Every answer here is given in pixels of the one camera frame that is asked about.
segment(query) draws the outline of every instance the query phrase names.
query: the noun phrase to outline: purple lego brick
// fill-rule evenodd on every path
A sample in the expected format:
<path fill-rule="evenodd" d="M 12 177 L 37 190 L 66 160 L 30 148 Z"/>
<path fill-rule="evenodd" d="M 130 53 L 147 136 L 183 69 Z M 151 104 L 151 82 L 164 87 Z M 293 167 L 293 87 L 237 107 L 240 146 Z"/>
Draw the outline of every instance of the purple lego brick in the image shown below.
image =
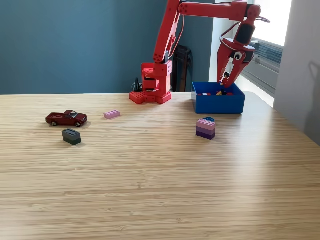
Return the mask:
<path fill-rule="evenodd" d="M 205 138 L 205 139 L 209 139 L 209 140 L 212 140 L 214 139 L 214 137 L 216 136 L 216 133 L 212 134 L 212 135 L 208 135 L 208 134 L 205 134 L 203 132 L 195 132 L 195 135 L 199 136 L 199 137 L 202 137 L 202 138 Z"/>
<path fill-rule="evenodd" d="M 104 113 L 104 117 L 106 119 L 113 119 L 113 118 L 118 117 L 118 116 L 120 116 L 120 112 L 117 111 L 117 110 L 108 111 L 108 112 Z"/>
<path fill-rule="evenodd" d="M 212 121 L 205 120 L 205 119 L 199 119 L 196 122 L 196 126 L 212 131 L 216 128 L 216 123 L 212 122 Z"/>
<path fill-rule="evenodd" d="M 213 134 L 216 133 L 216 129 L 208 130 L 208 129 L 205 129 L 205 128 L 202 128 L 202 127 L 199 127 L 199 126 L 197 126 L 197 127 L 195 128 L 195 130 L 196 130 L 197 132 L 200 132 L 200 133 L 203 133 L 203 134 L 208 134 L 208 135 L 213 135 Z"/>

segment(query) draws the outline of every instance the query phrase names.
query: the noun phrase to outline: car window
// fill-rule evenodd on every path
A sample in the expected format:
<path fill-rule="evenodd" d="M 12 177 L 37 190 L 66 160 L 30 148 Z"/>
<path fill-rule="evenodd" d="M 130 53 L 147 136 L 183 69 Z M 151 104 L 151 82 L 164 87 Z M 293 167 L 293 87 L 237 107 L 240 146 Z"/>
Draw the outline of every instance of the car window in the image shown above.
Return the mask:
<path fill-rule="evenodd" d="M 76 111 L 72 111 L 72 112 L 69 113 L 69 115 L 71 117 L 75 118 L 78 115 L 78 113 Z"/>

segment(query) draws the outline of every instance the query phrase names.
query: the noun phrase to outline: window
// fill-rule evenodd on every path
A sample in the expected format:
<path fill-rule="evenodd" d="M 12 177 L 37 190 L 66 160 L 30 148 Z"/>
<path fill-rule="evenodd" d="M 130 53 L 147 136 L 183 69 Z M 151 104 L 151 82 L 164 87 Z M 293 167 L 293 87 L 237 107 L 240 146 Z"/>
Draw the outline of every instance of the window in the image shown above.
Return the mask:
<path fill-rule="evenodd" d="M 72 111 L 72 112 L 69 113 L 69 115 L 70 115 L 71 117 L 75 118 L 75 117 L 78 115 L 78 113 L 75 112 L 75 111 Z"/>
<path fill-rule="evenodd" d="M 257 87 L 275 96 L 279 68 L 285 45 L 292 0 L 248 0 L 261 6 L 260 16 L 271 23 L 256 21 L 251 46 L 255 57 L 242 75 Z"/>
<path fill-rule="evenodd" d="M 268 24 L 256 21 L 253 37 L 283 47 L 286 40 L 292 0 L 253 0 L 252 2 L 261 6 L 260 16 L 271 21 Z"/>

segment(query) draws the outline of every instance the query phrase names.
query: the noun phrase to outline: googly eye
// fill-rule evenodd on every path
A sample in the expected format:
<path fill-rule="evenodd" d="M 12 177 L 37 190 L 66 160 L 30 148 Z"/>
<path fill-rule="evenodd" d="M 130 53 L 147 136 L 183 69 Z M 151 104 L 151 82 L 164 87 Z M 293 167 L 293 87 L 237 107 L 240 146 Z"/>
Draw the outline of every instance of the googly eye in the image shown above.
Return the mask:
<path fill-rule="evenodd" d="M 242 59 L 242 56 L 243 56 L 242 53 L 238 51 L 238 52 L 235 53 L 234 59 L 235 60 L 240 60 L 240 59 Z"/>

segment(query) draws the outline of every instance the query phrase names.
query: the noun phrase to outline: toy pickup truck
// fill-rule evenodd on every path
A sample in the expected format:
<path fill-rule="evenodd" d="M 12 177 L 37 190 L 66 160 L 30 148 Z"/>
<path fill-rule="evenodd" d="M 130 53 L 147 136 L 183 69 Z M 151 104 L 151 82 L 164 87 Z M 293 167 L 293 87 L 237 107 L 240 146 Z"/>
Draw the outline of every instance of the toy pickup truck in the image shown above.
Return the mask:
<path fill-rule="evenodd" d="M 45 121 L 52 126 L 72 125 L 81 127 L 88 120 L 87 115 L 67 110 L 65 113 L 52 112 L 45 118 Z"/>

